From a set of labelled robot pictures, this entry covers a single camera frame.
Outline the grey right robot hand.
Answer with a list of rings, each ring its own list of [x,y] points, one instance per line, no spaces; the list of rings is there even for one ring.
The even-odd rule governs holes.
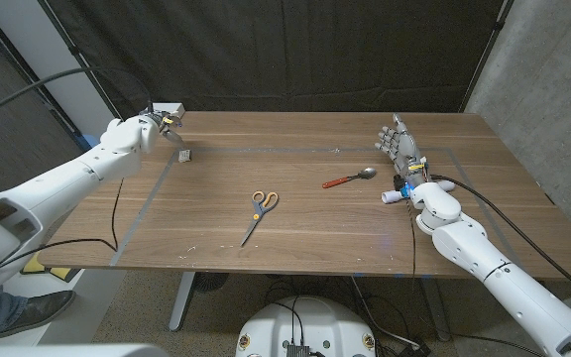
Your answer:
[[[375,144],[375,148],[389,156],[397,174],[405,179],[411,188],[415,188],[428,182],[426,161],[400,115],[394,113],[393,119],[393,127],[384,126],[379,132],[379,142]]]

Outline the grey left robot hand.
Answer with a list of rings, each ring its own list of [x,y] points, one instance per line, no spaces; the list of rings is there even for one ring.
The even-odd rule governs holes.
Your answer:
[[[174,112],[154,110],[153,112],[145,113],[144,116],[152,119],[158,125],[159,132],[164,138],[174,144],[178,149],[184,150],[185,144],[181,135],[173,129],[173,127],[182,126],[181,117],[183,114],[184,112],[179,109]]]

